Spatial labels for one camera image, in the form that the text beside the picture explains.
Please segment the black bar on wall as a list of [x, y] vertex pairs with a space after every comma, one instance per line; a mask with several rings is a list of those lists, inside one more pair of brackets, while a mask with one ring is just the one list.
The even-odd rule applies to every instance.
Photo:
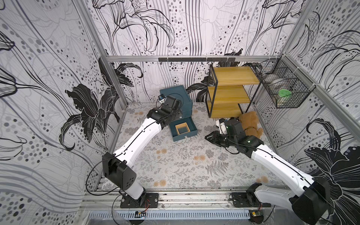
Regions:
[[159, 57], [158, 62], [234, 62], [235, 57]]

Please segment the yellow brooch box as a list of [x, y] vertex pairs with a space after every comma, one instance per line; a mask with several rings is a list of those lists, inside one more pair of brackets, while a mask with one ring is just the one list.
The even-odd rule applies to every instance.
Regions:
[[186, 122], [181, 123], [181, 124], [177, 124], [175, 126], [175, 128], [176, 128], [176, 132], [177, 132], [178, 135], [182, 135], [182, 134], [190, 132], [190, 128], [189, 128], [189, 126], [188, 126], [188, 124]]

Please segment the brown teddy bear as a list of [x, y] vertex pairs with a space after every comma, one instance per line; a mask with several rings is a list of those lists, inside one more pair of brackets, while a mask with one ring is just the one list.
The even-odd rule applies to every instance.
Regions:
[[258, 128], [260, 121], [255, 111], [247, 112], [240, 115], [239, 121], [247, 136], [255, 136], [259, 139], [261, 138], [263, 134], [263, 129], [261, 127]]

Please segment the aluminium rail frame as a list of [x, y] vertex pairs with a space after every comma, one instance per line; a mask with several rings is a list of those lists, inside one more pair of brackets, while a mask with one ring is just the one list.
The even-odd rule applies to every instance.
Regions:
[[[158, 210], [217, 210], [233, 209], [231, 193], [245, 193], [247, 187], [230, 188], [180, 188], [148, 189], [148, 193], [158, 193]], [[109, 210], [119, 208], [122, 196], [118, 191], [109, 194], [96, 192], [97, 196], [85, 194], [80, 205], [81, 210]]]

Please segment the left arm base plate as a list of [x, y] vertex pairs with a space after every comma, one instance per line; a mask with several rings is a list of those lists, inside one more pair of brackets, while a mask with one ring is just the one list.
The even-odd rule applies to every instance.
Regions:
[[158, 193], [147, 193], [144, 191], [138, 199], [131, 196], [124, 196], [121, 200], [120, 208], [122, 209], [146, 209], [158, 207]]

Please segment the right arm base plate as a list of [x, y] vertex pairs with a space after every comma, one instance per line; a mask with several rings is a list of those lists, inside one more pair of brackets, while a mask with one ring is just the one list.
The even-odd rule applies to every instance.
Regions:
[[246, 192], [233, 192], [229, 195], [229, 200], [232, 201], [232, 204], [235, 208], [267, 208], [271, 207], [270, 203], [260, 202], [254, 194], [248, 194]]

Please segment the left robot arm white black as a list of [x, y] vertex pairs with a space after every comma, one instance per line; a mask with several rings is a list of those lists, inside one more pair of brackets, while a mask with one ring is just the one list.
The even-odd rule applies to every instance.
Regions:
[[106, 153], [102, 157], [104, 176], [134, 200], [141, 199], [146, 191], [137, 181], [132, 167], [146, 145], [176, 119], [182, 103], [178, 98], [166, 96], [160, 107], [148, 112], [142, 125], [125, 144], [113, 154]]

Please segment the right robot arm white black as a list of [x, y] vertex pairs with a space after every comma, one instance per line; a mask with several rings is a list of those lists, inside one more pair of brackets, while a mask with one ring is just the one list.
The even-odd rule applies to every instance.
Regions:
[[262, 164], [279, 177], [290, 189], [272, 188], [258, 182], [246, 190], [247, 204], [253, 207], [266, 203], [291, 210], [309, 225], [315, 225], [330, 208], [330, 185], [323, 178], [315, 178], [288, 163], [255, 136], [247, 136], [239, 120], [221, 118], [218, 130], [205, 136], [210, 143], [227, 150], [235, 147], [235, 154], [243, 154]]

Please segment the white bowl in basket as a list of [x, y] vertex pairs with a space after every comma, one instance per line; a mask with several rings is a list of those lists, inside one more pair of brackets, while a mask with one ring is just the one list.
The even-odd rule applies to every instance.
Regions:
[[270, 86], [273, 86], [273, 85], [281, 85], [283, 82], [286, 82], [286, 81], [287, 81], [286, 78], [278, 78], [278, 79], [273, 80], [273, 81], [270, 83]]

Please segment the green lid container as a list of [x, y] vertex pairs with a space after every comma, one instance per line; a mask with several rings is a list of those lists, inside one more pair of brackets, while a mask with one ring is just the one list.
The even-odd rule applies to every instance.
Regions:
[[290, 90], [281, 89], [278, 91], [277, 100], [281, 103], [288, 101], [292, 96], [292, 92]]

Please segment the yellow black shelf rack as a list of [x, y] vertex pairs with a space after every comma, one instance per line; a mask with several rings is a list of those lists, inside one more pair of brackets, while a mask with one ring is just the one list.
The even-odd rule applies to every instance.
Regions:
[[245, 85], [256, 85], [258, 92], [261, 82], [253, 63], [240, 67], [210, 66], [205, 103], [210, 118], [239, 117], [248, 112], [255, 95], [250, 97]]

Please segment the teal drawer cabinet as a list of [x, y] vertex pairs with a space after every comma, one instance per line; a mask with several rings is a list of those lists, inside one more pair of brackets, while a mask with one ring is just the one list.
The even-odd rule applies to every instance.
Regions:
[[181, 101], [180, 112], [182, 113], [182, 118], [192, 116], [193, 102], [183, 85], [162, 89], [160, 90], [160, 94], [164, 94], [165, 96], [170, 95]]

